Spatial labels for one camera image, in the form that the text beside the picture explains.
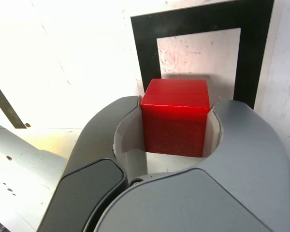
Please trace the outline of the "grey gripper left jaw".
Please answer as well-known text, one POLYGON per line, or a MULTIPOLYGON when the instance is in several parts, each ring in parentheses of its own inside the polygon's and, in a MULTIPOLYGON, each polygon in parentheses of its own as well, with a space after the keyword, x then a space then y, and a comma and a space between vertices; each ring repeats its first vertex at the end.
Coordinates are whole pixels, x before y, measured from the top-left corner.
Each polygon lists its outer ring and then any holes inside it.
POLYGON ((82 129, 38 230, 93 231, 130 181, 146 174, 141 98, 123 97, 82 129))

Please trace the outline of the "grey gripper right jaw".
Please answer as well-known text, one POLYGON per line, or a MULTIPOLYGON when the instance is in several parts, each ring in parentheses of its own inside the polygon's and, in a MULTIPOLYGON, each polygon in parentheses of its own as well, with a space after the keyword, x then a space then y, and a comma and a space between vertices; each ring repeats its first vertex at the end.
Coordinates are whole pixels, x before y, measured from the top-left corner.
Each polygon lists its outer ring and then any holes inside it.
POLYGON ((199 164, 143 181, 105 210, 97 232, 290 232, 290 162, 275 130, 243 102, 212 107, 219 144, 199 164))

